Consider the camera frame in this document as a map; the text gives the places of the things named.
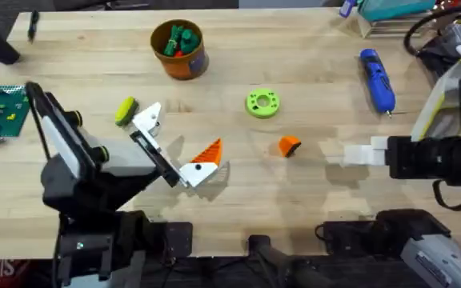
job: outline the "green ring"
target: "green ring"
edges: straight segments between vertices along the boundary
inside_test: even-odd
[[[259,99],[264,99],[265,106],[258,104]],[[280,97],[269,89],[253,90],[245,99],[248,113],[257,118],[269,118],[277,113],[280,108]]]

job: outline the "yellow object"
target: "yellow object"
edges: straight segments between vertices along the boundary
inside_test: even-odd
[[[117,126],[127,125],[133,118],[134,112],[136,112],[137,109],[138,102],[136,102],[136,99],[132,97],[126,98],[117,110],[117,114],[115,115],[115,124],[117,124]]]

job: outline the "wooden table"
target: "wooden table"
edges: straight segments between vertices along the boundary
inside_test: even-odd
[[[202,27],[210,56],[195,80],[169,78],[149,37],[161,22],[187,18]],[[159,143],[186,162],[221,137],[224,168],[197,192],[158,180],[126,209],[155,221],[194,224],[193,255],[240,255],[250,234],[268,234],[287,253],[323,254],[314,228],[325,220],[372,218],[380,210],[421,208],[447,225],[461,244],[461,213],[440,208],[429,181],[389,179],[384,167],[341,167],[343,147],[372,135],[411,131],[431,85],[400,39],[364,40],[336,9],[180,10],[42,13],[33,45],[30,14],[20,14],[10,42],[20,63],[0,64],[0,84],[40,83],[66,109],[80,110],[93,135],[130,139],[114,125],[127,96],[142,107],[163,104]],[[358,55],[375,48],[397,94],[392,119],[371,112]],[[244,98],[275,90],[273,118],[251,117]],[[278,140],[302,146],[279,157]],[[49,258],[57,213],[42,204],[44,156],[33,121],[0,145],[0,258]],[[461,201],[461,190],[448,194]]]

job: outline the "blue electric screwdriver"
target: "blue electric screwdriver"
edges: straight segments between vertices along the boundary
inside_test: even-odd
[[[360,60],[366,70],[367,86],[376,110],[391,117],[391,112],[396,106],[396,98],[378,53],[373,49],[365,49],[360,52]]]

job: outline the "white block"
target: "white block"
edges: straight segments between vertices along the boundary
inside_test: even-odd
[[[387,150],[387,136],[373,136],[371,137],[371,145],[374,150]]]

